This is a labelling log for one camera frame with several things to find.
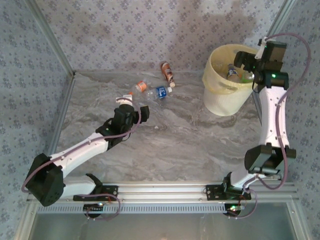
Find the glass panel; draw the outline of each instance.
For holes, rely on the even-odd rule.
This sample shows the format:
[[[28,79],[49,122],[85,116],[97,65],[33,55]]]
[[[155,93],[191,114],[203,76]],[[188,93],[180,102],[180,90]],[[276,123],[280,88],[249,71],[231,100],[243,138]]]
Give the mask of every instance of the glass panel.
[[[250,211],[248,204],[245,212]],[[285,203],[260,203],[245,219],[223,214],[120,214],[88,221],[84,214],[37,214],[30,240],[295,240]]]

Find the marble floor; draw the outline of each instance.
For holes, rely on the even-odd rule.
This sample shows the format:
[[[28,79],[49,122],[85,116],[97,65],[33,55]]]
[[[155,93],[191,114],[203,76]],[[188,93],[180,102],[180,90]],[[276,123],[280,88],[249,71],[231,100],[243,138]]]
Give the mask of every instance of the marble floor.
[[[114,116],[116,97],[146,80],[166,85],[159,72],[76,74],[58,151],[82,141]],[[202,72],[174,72],[176,87],[148,104],[150,118],[128,141],[88,160],[70,175],[116,181],[220,181],[244,164],[259,141],[261,124],[252,97],[238,113],[220,117],[203,104]]]

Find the plastic bucket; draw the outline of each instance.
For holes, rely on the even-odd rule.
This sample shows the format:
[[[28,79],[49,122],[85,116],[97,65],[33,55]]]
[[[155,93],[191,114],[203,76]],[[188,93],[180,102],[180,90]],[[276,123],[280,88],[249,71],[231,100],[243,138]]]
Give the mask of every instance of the plastic bucket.
[[[237,52],[256,54],[258,50],[239,44],[227,44],[216,48],[210,55],[204,69],[203,102],[206,108],[219,116],[230,116],[238,112],[252,93],[252,83],[229,81],[218,73],[227,73],[228,64],[233,64]],[[236,68],[239,76],[243,69]]]

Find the patterned wallpaper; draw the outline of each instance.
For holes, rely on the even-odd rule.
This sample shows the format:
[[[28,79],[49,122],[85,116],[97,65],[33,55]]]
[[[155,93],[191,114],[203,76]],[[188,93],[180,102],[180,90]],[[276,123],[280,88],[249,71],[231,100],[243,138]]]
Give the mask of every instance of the patterned wallpaper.
[[[33,158],[48,148],[67,74],[23,0],[0,1],[0,239],[13,239]]]
[[[203,69],[217,46],[256,46],[283,1],[36,0],[77,71]]]
[[[308,225],[316,240],[320,239],[320,2],[297,1],[282,32],[303,36],[310,44],[312,60],[302,84],[287,99],[286,122],[290,146],[297,158],[289,166],[289,177],[295,182]],[[305,66],[306,48],[295,38],[279,37],[289,43],[284,70],[292,81]]]

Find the gray marble surface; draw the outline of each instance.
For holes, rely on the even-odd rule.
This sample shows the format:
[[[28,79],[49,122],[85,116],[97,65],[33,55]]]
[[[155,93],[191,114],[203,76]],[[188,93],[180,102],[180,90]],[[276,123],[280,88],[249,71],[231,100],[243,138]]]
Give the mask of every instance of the gray marble surface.
[[[159,72],[78,74],[58,151],[82,141],[113,117],[115,99],[140,80],[166,85]],[[148,104],[150,118],[130,139],[88,160],[70,175],[93,173],[103,182],[222,180],[244,164],[258,144],[261,125],[250,97],[238,113],[220,117],[203,104],[202,72],[174,72],[176,87]]]

